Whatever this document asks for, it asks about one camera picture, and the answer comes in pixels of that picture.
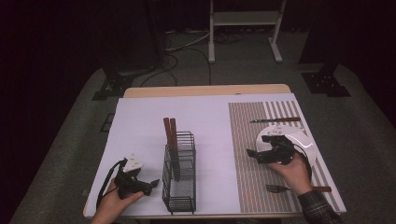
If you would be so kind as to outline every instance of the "human hand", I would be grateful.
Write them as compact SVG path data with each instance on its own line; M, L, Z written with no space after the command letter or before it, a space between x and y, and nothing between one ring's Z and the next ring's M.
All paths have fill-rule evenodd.
M294 153L293 160L287 165L274 162L268 164L268 166L280 173L289 187L297 195L304 194L312 190L311 181L309 180L305 163L298 153Z
M102 198L99 207L96 209L96 213L91 220L91 224L112 223L121 215L125 208L139 200L143 195L144 193L139 191L123 200L120 199L119 193L117 192L117 186L114 183L114 179L112 179L107 188L107 194Z

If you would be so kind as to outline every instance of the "white plate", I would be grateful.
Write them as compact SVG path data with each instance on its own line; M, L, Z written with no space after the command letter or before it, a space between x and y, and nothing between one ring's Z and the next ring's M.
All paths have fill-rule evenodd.
M263 142L262 141L262 136L263 135L268 135L269 132L271 132L276 126L275 125L270 125L269 127L266 127L263 129L259 135L257 136L256 139L256 148L257 151L268 151L271 150L271 144ZM303 132L297 132L297 133L288 133L285 134L285 136L295 145L301 147L307 157L309 164L313 166L315 164L315 159L317 158L317 150L318 147L309 139L308 136L306 136ZM295 147L298 151L302 152L299 147Z

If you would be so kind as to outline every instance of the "wire basket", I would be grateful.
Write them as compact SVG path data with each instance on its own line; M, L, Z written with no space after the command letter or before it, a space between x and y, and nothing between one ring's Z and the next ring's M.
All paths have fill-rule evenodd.
M195 144L190 132L177 132L177 150L165 146L163 162L163 202L168 211L196 210Z

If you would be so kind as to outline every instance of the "table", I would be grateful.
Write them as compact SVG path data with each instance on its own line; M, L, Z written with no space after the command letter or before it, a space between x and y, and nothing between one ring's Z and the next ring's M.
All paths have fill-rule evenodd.
M238 154L236 146L242 144L243 147L254 147L257 134L267 125L248 126L244 135L250 137L236 141L235 135L238 133L235 132L235 123L241 119L256 118L258 115L255 113L261 113L260 110L251 109L243 116L236 116L238 109L235 108L240 105L247 105L245 108L251 105L262 107L265 116L268 113L273 116L300 116L302 121L291 125L304 127L306 135L315 144L294 94L290 93L286 85L128 89L124 98L119 100L84 216L93 216L96 197L109 168L123 157L134 153L145 163L138 176L140 180L150 182L161 179L166 144L163 128L165 117L176 118L179 130L190 131L195 136L197 210L194 215L176 213L171 216L162 201L163 185L160 181L160 185L153 189L149 197L132 204L122 217L154 219L300 216L301 210L293 193L273 194L257 189L261 185L259 176L249 170L262 172L261 176L265 178L270 176L275 184L284 184L283 179L265 165L259 165L248 158L245 152ZM241 127L246 128L248 122L242 121ZM345 212L345 206L319 151L313 173L314 185L332 187L332 193L324 194L334 210L338 213ZM256 190L243 192L244 186L241 187L241 184L244 181L256 183L256 187L253 187Z
M232 11L216 12L214 0L210 0L210 23L209 23L209 62L215 62L215 26L225 25L274 25L275 30L272 37L268 38L271 50L277 63L283 62L277 47L277 35L279 34L280 23L283 19L287 0L282 0L278 11Z

